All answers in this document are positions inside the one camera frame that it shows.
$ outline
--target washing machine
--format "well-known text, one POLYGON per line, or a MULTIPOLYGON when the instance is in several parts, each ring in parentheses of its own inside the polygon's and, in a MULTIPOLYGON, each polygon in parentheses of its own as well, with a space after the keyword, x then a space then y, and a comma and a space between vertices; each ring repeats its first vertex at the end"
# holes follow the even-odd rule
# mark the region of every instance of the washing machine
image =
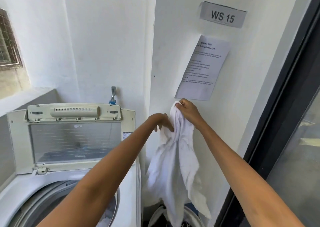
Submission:
MULTIPOLYGON (((36 226, 135 129, 135 111, 110 104, 31 105, 7 118, 16 176, 0 193, 1 227, 36 226)), ((103 218, 109 226, 141 226, 138 158, 103 218)))

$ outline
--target hand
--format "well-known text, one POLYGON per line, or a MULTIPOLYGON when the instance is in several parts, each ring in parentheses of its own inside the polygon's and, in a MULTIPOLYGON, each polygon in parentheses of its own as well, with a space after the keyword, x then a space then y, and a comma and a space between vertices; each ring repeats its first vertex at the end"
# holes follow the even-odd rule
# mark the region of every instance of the hand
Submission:
POLYGON ((192 123, 196 128, 198 128, 199 124, 204 121, 202 116, 200 115, 197 107, 190 101, 186 99, 181 99, 180 104, 176 104, 176 107, 182 112, 183 116, 192 123))
POLYGON ((162 114, 162 113, 156 113, 152 116, 157 117, 157 125, 154 128, 154 131, 157 132, 158 131, 158 127, 161 130, 162 126, 168 128, 171 132, 174 132, 174 127, 172 126, 169 117, 166 113, 162 114))

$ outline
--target person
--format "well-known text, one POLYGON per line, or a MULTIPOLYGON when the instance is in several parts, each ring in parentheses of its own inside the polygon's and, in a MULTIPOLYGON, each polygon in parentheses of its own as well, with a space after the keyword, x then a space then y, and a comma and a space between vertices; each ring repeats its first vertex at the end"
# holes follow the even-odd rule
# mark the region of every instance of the person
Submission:
MULTIPOLYGON (((176 107, 203 135, 250 225, 303 226, 270 185, 214 132, 196 106, 186 99, 180 103, 182 105, 176 104, 176 107)), ((174 131, 166 114, 151 115, 99 161, 38 227, 95 227, 158 125, 174 131)))

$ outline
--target white garment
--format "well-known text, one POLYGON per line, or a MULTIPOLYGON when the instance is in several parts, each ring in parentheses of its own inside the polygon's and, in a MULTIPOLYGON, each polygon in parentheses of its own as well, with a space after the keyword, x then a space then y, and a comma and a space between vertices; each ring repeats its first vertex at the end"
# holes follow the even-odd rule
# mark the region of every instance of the white garment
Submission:
POLYGON ((201 180, 196 175, 199 162, 193 150, 194 126, 184 118, 173 104, 170 110, 170 122, 174 132, 163 127, 161 137, 166 142, 160 145, 152 157, 142 192, 144 205, 150 206, 163 200, 170 223, 180 227, 183 220, 184 204, 188 199, 195 208, 207 218, 211 218, 206 198, 199 192, 201 180))

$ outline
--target washing machine lid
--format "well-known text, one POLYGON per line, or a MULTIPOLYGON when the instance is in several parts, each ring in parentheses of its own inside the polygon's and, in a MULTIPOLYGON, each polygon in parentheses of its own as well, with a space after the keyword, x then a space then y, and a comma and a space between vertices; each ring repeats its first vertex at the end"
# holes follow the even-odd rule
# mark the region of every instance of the washing machine lid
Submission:
POLYGON ((135 129, 119 105, 54 103, 7 113, 16 173, 92 168, 135 129))

